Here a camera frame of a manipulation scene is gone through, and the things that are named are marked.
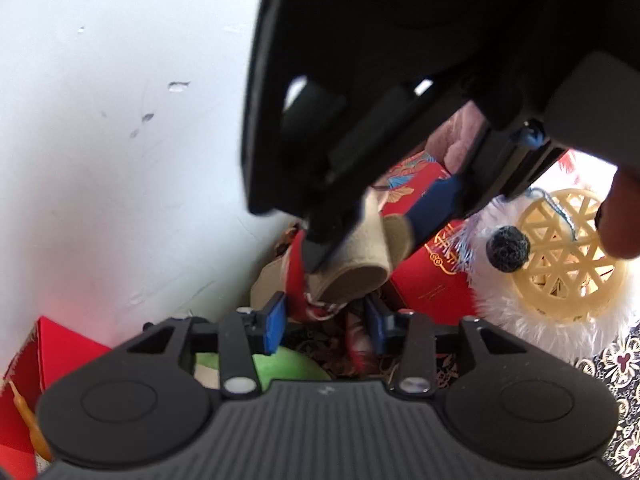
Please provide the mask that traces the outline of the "large red cardboard box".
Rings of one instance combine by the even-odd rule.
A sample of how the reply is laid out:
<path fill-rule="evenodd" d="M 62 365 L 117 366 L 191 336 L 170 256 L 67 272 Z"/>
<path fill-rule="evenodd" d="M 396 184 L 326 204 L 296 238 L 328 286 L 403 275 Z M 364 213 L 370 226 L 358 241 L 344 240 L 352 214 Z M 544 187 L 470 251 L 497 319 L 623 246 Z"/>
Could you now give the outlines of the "large red cardboard box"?
<path fill-rule="evenodd" d="M 10 362 L 1 384 L 1 469 L 13 479 L 37 475 L 29 431 L 14 404 L 19 392 L 32 410 L 54 382 L 108 351 L 107 346 L 42 316 Z"/>

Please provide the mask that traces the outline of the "pink plush mouse toy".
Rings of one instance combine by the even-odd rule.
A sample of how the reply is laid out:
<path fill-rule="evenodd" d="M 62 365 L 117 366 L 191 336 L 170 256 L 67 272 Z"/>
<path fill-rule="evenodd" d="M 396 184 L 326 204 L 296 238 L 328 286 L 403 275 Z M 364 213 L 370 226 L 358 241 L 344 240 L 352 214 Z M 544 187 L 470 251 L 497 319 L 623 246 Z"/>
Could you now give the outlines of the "pink plush mouse toy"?
<path fill-rule="evenodd" d="M 428 136 L 424 150 L 442 168 L 455 174 L 485 126 L 483 113 L 473 101 L 467 102 Z"/>

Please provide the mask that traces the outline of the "small red gift box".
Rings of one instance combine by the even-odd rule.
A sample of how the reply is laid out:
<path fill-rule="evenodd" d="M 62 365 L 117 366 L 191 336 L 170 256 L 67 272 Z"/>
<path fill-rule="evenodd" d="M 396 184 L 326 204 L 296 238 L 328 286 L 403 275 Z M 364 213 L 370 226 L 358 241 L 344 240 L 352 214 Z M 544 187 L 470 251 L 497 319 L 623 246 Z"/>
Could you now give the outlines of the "small red gift box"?
<path fill-rule="evenodd" d="M 427 152 L 412 155 L 386 174 L 390 186 L 382 214 L 404 214 L 436 180 L 448 172 Z M 451 221 L 401 263 L 382 287 L 384 304 L 428 315 L 436 324 L 456 325 L 474 315 L 475 304 L 466 274 L 458 268 L 451 237 L 460 229 Z"/>

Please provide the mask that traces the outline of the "white fluffy panda fan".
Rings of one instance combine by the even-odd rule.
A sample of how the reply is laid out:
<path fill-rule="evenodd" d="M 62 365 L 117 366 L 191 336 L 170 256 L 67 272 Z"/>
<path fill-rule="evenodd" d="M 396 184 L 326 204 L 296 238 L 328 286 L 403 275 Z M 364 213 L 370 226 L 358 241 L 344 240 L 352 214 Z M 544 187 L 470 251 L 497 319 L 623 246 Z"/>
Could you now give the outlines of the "white fluffy panda fan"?
<path fill-rule="evenodd" d="M 492 200 L 454 236 L 480 318 L 570 363 L 639 322 L 639 263 L 610 256 L 580 188 Z"/>

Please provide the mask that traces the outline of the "brown gourd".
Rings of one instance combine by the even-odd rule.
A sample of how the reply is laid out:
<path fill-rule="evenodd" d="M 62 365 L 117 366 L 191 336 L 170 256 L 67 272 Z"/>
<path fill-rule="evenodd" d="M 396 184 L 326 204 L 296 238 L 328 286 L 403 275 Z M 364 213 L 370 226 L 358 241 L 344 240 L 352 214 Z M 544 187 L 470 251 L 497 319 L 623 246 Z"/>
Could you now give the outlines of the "brown gourd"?
<path fill-rule="evenodd" d="M 29 441 L 32 447 L 38 456 L 48 463 L 51 463 L 54 457 L 46 439 L 43 437 L 35 413 L 30 409 L 24 396 L 21 395 L 12 380 L 9 381 L 9 385 L 13 393 L 13 404 L 27 427 Z"/>

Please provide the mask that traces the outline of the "green caterpillar plush toy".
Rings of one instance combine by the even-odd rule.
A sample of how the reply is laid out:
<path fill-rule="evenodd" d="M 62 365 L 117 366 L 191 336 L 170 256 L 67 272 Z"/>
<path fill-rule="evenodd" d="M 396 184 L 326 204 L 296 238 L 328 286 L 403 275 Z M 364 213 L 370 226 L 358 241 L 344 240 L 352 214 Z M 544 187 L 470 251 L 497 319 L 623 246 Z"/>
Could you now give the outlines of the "green caterpillar plush toy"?
<path fill-rule="evenodd" d="M 294 350 L 279 347 L 271 356 L 254 354 L 253 362 L 266 390 L 273 380 L 330 380 L 330 375 L 316 362 Z M 219 389 L 219 356 L 217 353 L 199 353 L 196 356 L 194 377 L 203 386 Z"/>

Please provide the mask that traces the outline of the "beige scroll ornament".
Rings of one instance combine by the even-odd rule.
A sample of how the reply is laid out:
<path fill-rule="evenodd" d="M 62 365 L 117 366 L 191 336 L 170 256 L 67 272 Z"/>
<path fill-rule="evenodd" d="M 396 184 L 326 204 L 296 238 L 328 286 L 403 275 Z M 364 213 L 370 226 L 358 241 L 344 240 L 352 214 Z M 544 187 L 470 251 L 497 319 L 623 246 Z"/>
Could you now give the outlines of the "beige scroll ornament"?
<path fill-rule="evenodd" d="M 318 270 L 307 272 L 302 260 L 305 232 L 292 224 L 250 289 L 250 306 L 264 308 L 277 292 L 285 294 L 288 317 L 297 322 L 333 318 L 346 304 L 380 288 L 413 248 L 413 235 L 402 214 L 385 218 L 383 208 L 398 202 L 411 188 L 372 188 L 363 217 L 343 244 Z"/>

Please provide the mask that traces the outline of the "floral patterned table cloth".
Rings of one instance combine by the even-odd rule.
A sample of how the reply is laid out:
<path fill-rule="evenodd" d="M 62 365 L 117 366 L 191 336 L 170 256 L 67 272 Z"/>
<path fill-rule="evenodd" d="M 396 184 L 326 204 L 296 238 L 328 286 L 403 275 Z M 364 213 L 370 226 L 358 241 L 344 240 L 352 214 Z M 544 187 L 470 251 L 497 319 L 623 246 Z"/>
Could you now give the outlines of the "floral patterned table cloth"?
<path fill-rule="evenodd" d="M 600 380 L 614 396 L 618 423 L 605 463 L 622 479 L 639 478 L 640 462 L 640 340 L 639 325 L 617 337 L 600 354 L 575 363 L 578 370 Z"/>

